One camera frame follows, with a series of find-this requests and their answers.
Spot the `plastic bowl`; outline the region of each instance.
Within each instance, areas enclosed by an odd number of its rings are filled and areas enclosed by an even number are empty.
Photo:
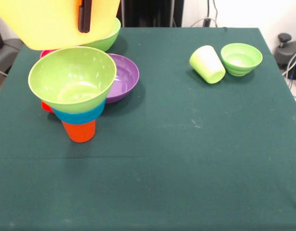
[[[97,119],[103,112],[105,105],[105,101],[103,101],[100,105],[86,112],[79,113],[67,113],[61,112],[59,110],[53,109],[55,115],[61,121],[68,124],[86,124],[94,119]]]
[[[97,40],[97,41],[88,43],[88,44],[84,44],[82,46],[93,47],[93,48],[100,49],[102,51],[107,51],[114,44],[115,40],[117,39],[120,28],[121,28],[121,23],[120,23],[119,19],[116,18],[115,23],[114,23],[114,28],[113,28],[112,32],[107,37],[105,37],[101,40]]]
[[[244,76],[262,62],[261,52],[244,43],[231,43],[224,46],[221,56],[227,71],[233,76]]]
[[[103,51],[91,47],[64,48],[35,63],[28,85],[51,108],[85,112],[106,99],[116,71],[114,60]]]
[[[135,63],[122,55],[109,54],[109,56],[117,67],[113,87],[106,98],[106,103],[113,103],[123,99],[136,86],[139,80],[139,70]]]

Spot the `yellow container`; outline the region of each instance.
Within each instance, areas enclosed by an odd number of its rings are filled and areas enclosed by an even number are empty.
[[[33,50],[77,46],[111,33],[120,0],[92,0],[90,31],[78,31],[81,0],[0,0],[0,17]]]

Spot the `cup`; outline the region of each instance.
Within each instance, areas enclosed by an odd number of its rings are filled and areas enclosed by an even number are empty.
[[[190,65],[210,84],[219,82],[226,74],[215,49],[206,45],[191,55]]]
[[[69,124],[62,121],[69,138],[77,143],[84,143],[92,139],[96,132],[96,120],[86,124]]]
[[[52,108],[43,101],[41,101],[41,107],[43,110],[45,110],[47,112],[54,113]]]

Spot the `white wall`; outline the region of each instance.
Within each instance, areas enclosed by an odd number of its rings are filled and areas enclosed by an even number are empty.
[[[270,50],[278,46],[278,34],[296,40],[296,0],[215,0],[218,27],[258,27]],[[207,15],[207,0],[185,0],[182,26],[191,26]],[[210,0],[210,17],[215,10]]]
[[[17,35],[0,18],[0,35],[3,40],[17,38]]]

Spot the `green bowl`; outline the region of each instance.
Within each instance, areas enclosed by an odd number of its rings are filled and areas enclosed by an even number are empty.
[[[97,40],[97,41],[94,41],[91,43],[84,44],[82,46],[93,47],[93,48],[97,48],[102,51],[107,51],[114,44],[115,40],[117,39],[120,27],[121,27],[121,23],[120,23],[119,19],[116,18],[113,31],[107,37],[105,37],[101,40]]]
[[[28,75],[31,91],[62,112],[85,112],[101,104],[116,76],[114,60],[91,47],[70,47],[41,58]]]
[[[244,43],[231,43],[224,46],[221,56],[227,71],[233,76],[245,76],[262,61],[261,52]]]

